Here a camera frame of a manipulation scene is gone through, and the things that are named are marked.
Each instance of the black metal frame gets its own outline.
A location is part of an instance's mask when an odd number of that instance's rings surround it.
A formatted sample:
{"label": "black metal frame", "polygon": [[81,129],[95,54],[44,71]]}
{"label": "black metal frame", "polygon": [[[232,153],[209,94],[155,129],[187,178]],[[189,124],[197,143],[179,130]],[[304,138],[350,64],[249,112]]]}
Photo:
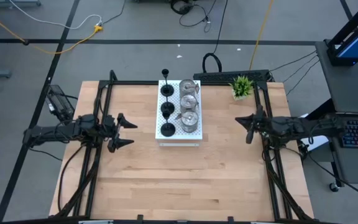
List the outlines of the black metal frame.
{"label": "black metal frame", "polygon": [[[272,118],[273,117],[273,112],[272,112],[272,107],[270,105],[269,91],[267,89],[267,83],[265,83],[265,82],[257,82],[254,85],[256,107],[258,107],[258,105],[261,105],[260,104],[259,89],[261,89],[263,91],[263,93],[264,93],[265,109],[266,109],[267,117]],[[269,146],[266,145],[266,143],[263,142],[263,141],[262,141],[262,144],[263,144],[264,152],[265,152],[265,163],[267,165],[267,163],[270,161]],[[274,154],[275,154],[275,160],[276,160],[278,176],[279,176],[281,182],[284,184],[284,187],[286,187],[285,176],[284,176],[284,170],[283,170],[283,164],[282,164],[282,160],[281,160],[280,151],[274,151]],[[269,183],[269,188],[270,188],[270,196],[272,198],[273,214],[274,214],[275,220],[278,220],[280,218],[280,212],[278,210],[278,202],[277,202],[277,196],[276,196],[274,183],[272,182],[271,179],[268,180],[268,183]],[[284,196],[283,196],[283,203],[284,203],[284,210],[285,210],[286,218],[292,219],[291,208],[290,208],[290,206],[289,206],[289,204],[288,204],[288,202],[287,202],[287,200],[286,200],[286,198]]]}
{"label": "black metal frame", "polygon": [[358,62],[358,58],[339,58],[337,55],[347,47],[354,39],[358,38],[358,12],[328,43],[327,54],[334,66],[352,66]]}
{"label": "black metal frame", "polygon": [[[102,97],[102,93],[103,93],[103,88],[107,85],[108,86],[108,93],[110,94],[106,94],[106,101],[104,102],[104,113],[102,114],[102,119],[101,121],[103,122],[103,120],[105,119],[105,117],[107,116],[108,113],[108,108],[109,108],[109,103],[110,103],[110,99],[111,99],[111,89],[112,89],[112,85],[114,83],[114,81],[117,80],[117,77],[112,78],[109,81],[100,81],[99,85],[98,85],[98,91],[96,94],[96,98],[94,101],[94,108],[93,108],[93,115],[95,117],[98,117],[99,114],[99,107],[100,105],[100,99]],[[96,153],[95,153],[95,157],[94,157],[94,162],[98,163],[98,167],[99,167],[99,161],[100,161],[100,154],[101,154],[101,147],[102,147],[102,143],[103,143],[103,139],[101,138],[95,138],[93,140],[94,142],[97,143],[97,147],[96,147]],[[81,175],[80,175],[80,180],[78,185],[80,185],[85,177],[86,177],[86,173],[88,171],[88,165],[90,162],[90,157],[91,157],[91,151],[92,151],[92,142],[89,142],[86,145],[86,151],[85,151],[85,156],[84,156],[84,161],[83,161],[83,165],[82,165],[82,169],[81,169]],[[97,175],[98,175],[98,169],[96,169],[96,174],[95,176],[92,178],[91,180],[91,185],[89,187],[89,193],[88,193],[88,199],[86,202],[86,211],[85,211],[85,216],[86,217],[90,217],[91,215],[91,207],[93,204],[93,195],[94,195],[94,187],[96,185],[96,179],[97,179]],[[81,201],[82,201],[82,197],[80,197],[78,199],[78,201],[75,203],[74,205],[74,211],[73,211],[73,216],[78,216],[79,212],[80,212],[80,207],[81,207]]]}

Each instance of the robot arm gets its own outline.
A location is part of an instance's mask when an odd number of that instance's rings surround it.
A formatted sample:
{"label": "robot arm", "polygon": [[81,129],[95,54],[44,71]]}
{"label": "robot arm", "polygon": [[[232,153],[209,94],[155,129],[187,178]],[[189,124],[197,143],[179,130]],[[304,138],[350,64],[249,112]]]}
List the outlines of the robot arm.
{"label": "robot arm", "polygon": [[122,146],[133,143],[133,140],[120,139],[119,129],[137,128],[136,125],[128,122],[122,113],[118,114],[117,124],[114,118],[109,115],[104,119],[103,124],[98,124],[98,119],[92,114],[80,116],[78,119],[64,126],[41,127],[34,126],[24,132],[23,143],[29,143],[30,147],[39,146],[45,142],[54,141],[85,141],[95,137],[111,138],[108,143],[110,152],[115,152]]}
{"label": "robot arm", "polygon": [[[275,150],[285,147],[286,143],[292,140],[312,138],[313,136],[320,135],[335,137],[344,132],[342,121],[335,115],[330,115],[323,119],[313,121],[305,118],[291,117],[268,118],[263,111],[263,107],[260,105],[257,108],[256,114],[236,118],[236,121],[248,131],[246,138],[247,144],[252,142],[254,132],[260,132],[262,138],[268,140],[264,141],[265,144],[268,144],[268,148]],[[318,220],[309,217],[297,204],[285,187],[285,184],[275,172],[272,161],[268,161],[266,165],[269,178],[281,191],[297,217],[300,220],[306,220],[307,223],[321,223]]]}
{"label": "robot arm", "polygon": [[335,137],[344,132],[342,121],[335,115],[312,121],[283,116],[268,118],[262,106],[257,108],[256,114],[236,118],[236,121],[248,131],[247,144],[252,142],[254,132],[260,132],[270,139],[270,145],[274,148],[280,148],[292,140],[320,135]]}

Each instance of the white pegboard rack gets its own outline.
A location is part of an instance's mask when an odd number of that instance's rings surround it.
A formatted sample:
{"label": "white pegboard rack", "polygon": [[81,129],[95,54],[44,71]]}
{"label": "white pegboard rack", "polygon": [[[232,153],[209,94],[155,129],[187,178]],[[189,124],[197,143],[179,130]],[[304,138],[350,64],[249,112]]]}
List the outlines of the white pegboard rack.
{"label": "white pegboard rack", "polygon": [[187,133],[181,128],[180,119],[176,120],[175,118],[180,113],[180,89],[179,83],[181,80],[168,80],[168,84],[171,85],[174,89],[173,95],[168,97],[168,101],[173,103],[175,106],[174,112],[168,119],[169,123],[172,123],[175,126],[175,134],[171,137],[165,137],[161,134],[161,126],[166,123],[166,120],[162,116],[161,105],[167,101],[166,97],[163,96],[160,92],[161,87],[165,85],[165,80],[158,81],[158,93],[157,93],[157,119],[155,125],[155,138],[157,140],[202,140],[203,139],[203,119],[201,113],[201,83],[200,81],[195,80],[196,84],[199,84],[200,90],[196,93],[196,99],[199,103],[196,106],[196,112],[198,114],[198,127],[197,130],[192,133]]}

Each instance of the wooden table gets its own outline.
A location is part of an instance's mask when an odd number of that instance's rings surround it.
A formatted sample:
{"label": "wooden table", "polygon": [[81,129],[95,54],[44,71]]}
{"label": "wooden table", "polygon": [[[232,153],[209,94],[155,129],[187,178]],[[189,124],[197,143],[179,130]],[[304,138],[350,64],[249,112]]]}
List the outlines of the wooden table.
{"label": "wooden table", "polygon": [[[93,112],[97,86],[98,82],[83,82],[75,117]],[[113,86],[109,114],[124,113],[139,128],[121,129],[121,137],[135,143],[114,154],[104,144],[91,217],[134,220],[141,214],[145,220],[224,221],[233,216],[236,221],[273,221],[261,139],[256,134],[252,144],[246,144],[247,131],[234,121],[236,116],[255,113],[254,96],[234,101],[229,86],[203,86],[201,146],[170,148],[159,147],[155,140],[157,88]],[[268,88],[273,115],[289,116],[283,84],[269,83]],[[79,145],[67,145],[62,166]],[[297,150],[295,142],[287,147]],[[84,153],[83,149],[65,172],[62,205],[78,186]],[[281,154],[288,191],[312,217],[300,158],[284,149]],[[57,213],[57,189],[50,214]],[[85,190],[80,214],[87,196]]]}

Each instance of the black cable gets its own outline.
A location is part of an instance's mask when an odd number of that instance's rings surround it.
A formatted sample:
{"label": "black cable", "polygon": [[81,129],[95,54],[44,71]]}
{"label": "black cable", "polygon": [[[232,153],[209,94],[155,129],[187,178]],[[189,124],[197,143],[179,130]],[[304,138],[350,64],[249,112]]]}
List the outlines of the black cable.
{"label": "black cable", "polygon": [[59,131],[57,128],[59,127],[59,125],[61,124],[64,124],[66,122],[72,122],[73,120],[72,119],[68,119],[68,120],[65,120],[65,121],[61,121],[59,122],[56,126],[55,126],[55,129],[53,130],[53,135],[55,136],[55,139],[57,140],[57,136],[56,136],[56,132],[59,132],[65,139],[66,141],[62,141],[62,140],[58,140],[60,141],[61,143],[64,143],[64,144],[68,144],[70,142],[69,140],[69,137],[66,136],[63,132]]}
{"label": "black cable", "polygon": [[226,3],[225,3],[225,5],[224,5],[223,15],[222,15],[222,21],[221,21],[221,27],[219,28],[219,34],[218,34],[218,39],[216,40],[215,50],[214,50],[213,53],[207,53],[207,54],[205,54],[205,55],[204,55],[204,58],[203,58],[203,72],[204,72],[204,73],[206,73],[205,62],[206,62],[206,59],[207,59],[209,56],[212,56],[212,57],[215,59],[215,62],[216,62],[216,64],[218,65],[218,68],[219,68],[219,72],[222,72],[222,63],[221,63],[220,59],[218,58],[218,56],[215,55],[215,52],[216,52],[216,49],[218,48],[219,39],[221,38],[221,31],[222,31],[222,25],[223,25],[224,15],[225,15],[225,13],[226,13],[227,2],[228,2],[228,0],[226,0]]}
{"label": "black cable", "polygon": [[[269,153],[269,150],[262,150],[262,160],[266,161],[266,157],[265,157],[265,152],[267,151],[267,153]],[[273,155],[273,158],[270,159],[270,162],[272,162],[273,160],[276,159],[276,155]]]}
{"label": "black cable", "polygon": [[121,12],[120,12],[118,15],[113,16],[112,18],[106,20],[106,22],[103,22],[102,25],[104,25],[104,24],[106,24],[106,23],[112,21],[113,19],[115,19],[115,18],[121,16],[122,12],[124,12],[124,6],[125,6],[126,1],[127,1],[127,0],[124,0],[124,4],[122,4]]}
{"label": "black cable", "polygon": [[268,82],[276,82],[276,80],[273,77],[273,73],[271,71],[268,71],[268,73],[270,74],[270,78],[269,80],[267,80]]}
{"label": "black cable", "polygon": [[66,171],[67,165],[68,163],[70,163],[70,161],[81,151],[81,149],[84,147],[84,145],[81,145],[80,148],[77,149],[77,151],[75,151],[73,153],[73,155],[70,156],[70,158],[68,158],[66,164],[64,165],[63,169],[62,169],[62,173],[60,174],[60,181],[59,181],[59,189],[58,189],[58,193],[57,193],[57,208],[59,209],[59,212],[62,211],[62,207],[60,205],[60,198],[62,197],[62,185],[63,185],[63,176],[64,173]]}
{"label": "black cable", "polygon": [[82,183],[78,186],[78,188],[72,195],[71,199],[69,199],[69,201],[62,208],[61,212],[58,212],[55,215],[56,217],[67,217],[69,215],[74,204],[77,203],[78,199],[82,197],[82,193],[84,192],[85,188],[87,187],[87,185],[89,184],[89,182],[95,176],[96,173],[97,173],[97,166],[96,166],[96,162],[94,161],[91,166],[91,169],[85,176],[84,181],[82,181]]}
{"label": "black cable", "polygon": [[308,72],[311,70],[311,68],[313,68],[313,66],[315,66],[320,60],[318,60],[317,62],[315,62],[307,71],[306,73],[302,76],[301,79],[299,79],[299,81],[295,84],[295,86],[286,94],[286,96],[288,96],[292,90],[294,90],[296,88],[296,86],[298,86],[298,84],[302,81],[302,79],[308,74]]}
{"label": "black cable", "polygon": [[320,125],[319,121],[317,121],[317,124],[314,125],[314,126],[311,128],[310,136],[308,137],[308,142],[309,142],[309,144],[313,144],[313,143],[314,143],[313,131],[314,131],[314,129],[315,129],[318,125]]}
{"label": "black cable", "polygon": [[296,60],[294,60],[294,61],[292,61],[292,62],[286,63],[286,64],[284,64],[284,65],[281,65],[281,66],[277,67],[277,68],[274,68],[273,70],[271,70],[271,72],[272,72],[272,71],[275,71],[275,70],[277,70],[277,69],[279,69],[279,68],[282,68],[282,67],[284,67],[284,66],[287,66],[287,65],[290,65],[290,64],[292,64],[292,63],[295,63],[295,62],[297,62],[297,61],[300,61],[300,60],[304,59],[305,57],[308,57],[308,56],[310,56],[310,55],[312,55],[312,54],[314,54],[314,53],[316,53],[316,51],[314,51],[314,52],[312,52],[312,53],[310,53],[310,54],[308,54],[308,55],[305,55],[305,56],[303,56],[302,58],[298,58],[298,59],[296,59]]}
{"label": "black cable", "polygon": [[44,135],[46,135],[46,134],[49,134],[49,133],[52,133],[52,132],[53,132],[53,131],[47,131],[46,133],[41,134],[40,136],[36,137],[36,139],[34,139],[33,142],[37,142],[38,139],[40,139],[42,136],[44,136]]}
{"label": "black cable", "polygon": [[225,3],[225,5],[224,5],[223,15],[222,15],[222,21],[221,21],[221,27],[219,28],[218,39],[216,40],[216,46],[215,46],[215,50],[214,50],[213,54],[215,54],[216,49],[218,48],[219,39],[221,38],[222,25],[223,25],[224,15],[225,15],[225,13],[226,13],[226,8],[227,8],[227,2],[228,2],[228,1],[229,1],[229,0],[226,0],[226,3]]}
{"label": "black cable", "polygon": [[205,8],[204,8],[203,6],[200,6],[200,5],[198,5],[198,4],[195,4],[194,7],[200,7],[200,8],[202,8],[202,10],[203,10],[203,12],[204,12],[204,18],[203,18],[202,20],[200,20],[200,21],[194,23],[194,24],[186,25],[186,24],[183,24],[183,23],[181,22],[183,16],[186,15],[186,14],[184,14],[184,15],[182,15],[182,16],[179,18],[179,24],[182,25],[182,26],[184,26],[184,27],[194,27],[194,26],[197,26],[198,24],[200,24],[200,23],[202,23],[202,22],[206,22],[206,24],[205,24],[205,26],[204,26],[204,32],[205,32],[205,33],[209,32],[209,31],[211,30],[211,26],[212,26],[211,19],[209,18],[209,13],[211,13],[211,11],[212,11],[212,9],[213,9],[215,3],[216,3],[216,0],[214,0],[214,2],[212,3],[211,9],[208,11],[208,13],[206,12],[206,10],[205,10]]}
{"label": "black cable", "polygon": [[54,155],[52,155],[52,154],[50,154],[50,153],[48,153],[48,152],[44,152],[44,151],[40,151],[40,150],[35,150],[35,149],[32,149],[32,148],[29,148],[29,150],[30,150],[30,151],[33,151],[33,152],[44,153],[44,154],[46,154],[46,155],[48,155],[48,156],[51,156],[51,157],[53,157],[53,158],[55,158],[55,159],[57,159],[57,160],[59,160],[59,161],[62,161],[62,159],[59,159],[59,158],[57,158],[56,156],[54,156]]}
{"label": "black cable", "polygon": [[297,71],[295,71],[294,73],[292,73],[292,75],[290,75],[288,78],[286,78],[283,83],[285,83],[287,80],[289,80],[292,76],[294,76],[297,72],[299,72],[299,70],[301,70],[307,63],[311,62],[315,57],[317,57],[317,55],[315,55],[314,57],[312,57],[310,60],[308,60],[306,63],[304,63],[300,68],[298,68]]}
{"label": "black cable", "polygon": [[100,99],[100,98],[99,98],[99,109],[100,109],[100,112],[102,112],[102,114],[103,114],[104,112],[102,109],[102,99]]}
{"label": "black cable", "polygon": [[[288,150],[290,150],[290,151],[293,151],[293,152],[297,153],[299,156],[302,157],[302,154],[300,154],[299,152],[296,152],[296,151],[293,150],[293,149],[289,149],[289,148],[287,148],[287,147],[284,147],[284,149],[288,149]],[[335,174],[333,174],[333,173],[331,173],[329,170],[325,169],[322,165],[318,164],[318,162],[316,162],[316,161],[312,158],[311,152],[309,152],[308,155],[309,155],[309,158],[310,158],[317,166],[319,166],[320,168],[322,168],[322,170],[324,170],[325,172],[327,172],[329,175],[331,175],[332,177],[334,177],[336,180],[341,181],[343,184],[348,185],[351,189],[353,189],[353,190],[355,190],[356,192],[358,192],[358,189],[357,189],[356,187],[354,187],[353,185],[349,184],[347,181],[340,179],[340,178],[337,177]]]}
{"label": "black cable", "polygon": [[78,97],[70,96],[70,95],[66,95],[66,94],[59,94],[59,96],[65,96],[65,97],[67,97],[67,98],[71,98],[71,99],[78,100]]}

